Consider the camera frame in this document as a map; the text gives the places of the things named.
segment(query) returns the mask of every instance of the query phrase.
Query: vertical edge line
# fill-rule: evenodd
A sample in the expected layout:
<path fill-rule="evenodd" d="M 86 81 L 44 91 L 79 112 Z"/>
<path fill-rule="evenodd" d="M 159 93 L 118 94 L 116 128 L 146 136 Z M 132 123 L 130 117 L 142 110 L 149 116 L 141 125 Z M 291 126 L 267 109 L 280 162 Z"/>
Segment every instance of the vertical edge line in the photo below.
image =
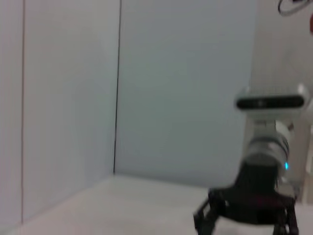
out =
<path fill-rule="evenodd" d="M 115 139 L 114 139 L 114 161 L 113 174 L 115 174 L 115 158 L 116 158 L 116 136 L 117 136 L 117 106 L 118 106 L 118 81 L 119 81 L 119 59 L 121 44 L 121 20 L 122 20 L 122 0 L 119 1 L 119 23 L 118 23 L 118 55 L 117 55 L 117 84 L 116 84 L 116 105 L 115 105 Z"/>
<path fill-rule="evenodd" d="M 25 6 L 26 0 L 22 0 L 22 125 L 21 125 L 21 223 L 24 223 L 24 72 L 25 72 Z"/>

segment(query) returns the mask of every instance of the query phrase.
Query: black cable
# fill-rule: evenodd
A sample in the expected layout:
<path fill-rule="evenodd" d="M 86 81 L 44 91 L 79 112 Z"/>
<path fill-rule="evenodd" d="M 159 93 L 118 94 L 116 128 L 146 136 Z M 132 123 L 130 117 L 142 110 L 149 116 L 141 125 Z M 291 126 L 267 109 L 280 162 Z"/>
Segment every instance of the black cable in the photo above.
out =
<path fill-rule="evenodd" d="M 291 10 L 284 11 L 281 9 L 281 5 L 282 5 L 283 1 L 284 0 L 279 0 L 279 3 L 278 3 L 278 12 L 281 16 L 291 16 L 291 15 L 301 11 L 302 9 L 307 7 L 309 4 L 313 3 L 313 0 L 302 0 L 302 1 L 304 1 L 304 3 L 302 3 L 301 5 L 294 7 Z"/>

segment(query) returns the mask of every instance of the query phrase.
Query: white panel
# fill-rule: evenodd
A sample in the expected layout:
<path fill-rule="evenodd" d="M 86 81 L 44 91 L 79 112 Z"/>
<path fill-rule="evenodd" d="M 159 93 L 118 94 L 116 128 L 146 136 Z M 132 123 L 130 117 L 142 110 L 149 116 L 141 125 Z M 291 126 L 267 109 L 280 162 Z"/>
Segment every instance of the white panel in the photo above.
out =
<path fill-rule="evenodd" d="M 290 17 L 280 16 L 277 4 L 278 0 L 258 0 L 251 84 L 305 82 L 313 92 L 313 4 Z M 291 6 L 288 0 L 284 4 Z M 287 173 L 292 180 L 304 180 L 309 140 L 310 126 L 303 120 L 297 121 Z"/>
<path fill-rule="evenodd" d="M 21 221 L 22 0 L 0 0 L 0 230 Z"/>
<path fill-rule="evenodd" d="M 224 185 L 238 170 L 254 0 L 122 3 L 116 171 Z"/>
<path fill-rule="evenodd" d="M 119 0 L 27 0 L 24 217 L 113 171 Z"/>

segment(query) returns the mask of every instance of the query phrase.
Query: white floor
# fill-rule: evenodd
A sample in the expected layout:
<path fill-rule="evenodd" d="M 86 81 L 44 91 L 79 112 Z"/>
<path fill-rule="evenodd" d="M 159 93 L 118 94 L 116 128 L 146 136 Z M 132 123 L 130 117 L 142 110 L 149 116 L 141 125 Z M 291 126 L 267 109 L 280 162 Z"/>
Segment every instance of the white floor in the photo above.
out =
<path fill-rule="evenodd" d="M 112 177 L 7 235 L 194 235 L 192 214 L 205 199 L 192 188 L 127 177 Z M 297 207 L 301 235 L 311 235 L 313 208 Z M 271 235 L 221 220 L 215 235 Z"/>

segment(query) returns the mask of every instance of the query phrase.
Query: red object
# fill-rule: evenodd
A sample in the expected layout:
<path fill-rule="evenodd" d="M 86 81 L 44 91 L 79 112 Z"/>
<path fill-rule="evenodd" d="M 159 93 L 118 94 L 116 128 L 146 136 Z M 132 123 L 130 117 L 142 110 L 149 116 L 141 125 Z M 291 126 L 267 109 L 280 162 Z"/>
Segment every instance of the red object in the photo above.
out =
<path fill-rule="evenodd" d="M 311 19 L 310 19 L 310 32 L 311 34 L 313 34 L 313 14 L 311 15 Z"/>

